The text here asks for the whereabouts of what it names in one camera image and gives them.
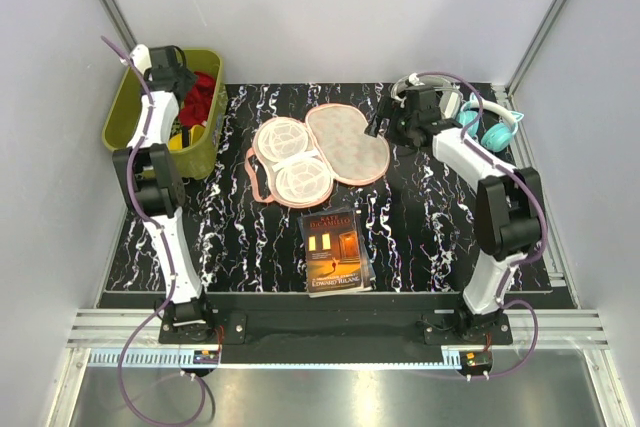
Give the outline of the yellow bra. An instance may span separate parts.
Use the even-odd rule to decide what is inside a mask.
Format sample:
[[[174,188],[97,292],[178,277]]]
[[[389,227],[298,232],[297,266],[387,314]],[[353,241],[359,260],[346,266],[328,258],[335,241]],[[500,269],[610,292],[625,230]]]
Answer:
[[[169,150],[180,151],[193,146],[204,136],[206,126],[206,123],[185,126],[179,121],[175,121],[171,127]]]

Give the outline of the pink patterned mesh laundry bag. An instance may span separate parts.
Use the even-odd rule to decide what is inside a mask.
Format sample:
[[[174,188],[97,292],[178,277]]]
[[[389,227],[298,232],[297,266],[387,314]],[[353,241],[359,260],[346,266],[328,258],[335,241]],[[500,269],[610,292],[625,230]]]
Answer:
[[[245,155],[255,201],[309,208],[326,201],[336,182],[366,186],[383,177],[390,147],[365,133],[368,122],[356,107],[329,103],[302,121],[274,117],[256,131]]]

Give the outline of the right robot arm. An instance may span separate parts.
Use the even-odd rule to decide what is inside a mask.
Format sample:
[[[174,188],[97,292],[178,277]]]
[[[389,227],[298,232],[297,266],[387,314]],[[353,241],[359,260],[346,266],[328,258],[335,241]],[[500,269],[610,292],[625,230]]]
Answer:
[[[428,150],[475,192],[474,234],[480,248],[447,330],[476,343],[500,322],[517,269],[541,258],[548,227],[539,173],[498,158],[521,115],[473,92],[452,116],[434,87],[413,86],[378,102],[366,129],[396,145]]]

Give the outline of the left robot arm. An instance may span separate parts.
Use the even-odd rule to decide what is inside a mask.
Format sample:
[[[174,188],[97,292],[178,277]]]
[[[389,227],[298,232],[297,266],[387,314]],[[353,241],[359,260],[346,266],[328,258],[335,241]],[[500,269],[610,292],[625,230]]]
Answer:
[[[141,86],[139,120],[112,162],[124,201],[149,234],[165,281],[165,300],[154,309],[161,319],[159,341],[203,343],[214,335],[216,319],[187,246],[184,182],[169,149],[180,104],[197,77],[175,46],[138,44],[128,54],[114,51]]]

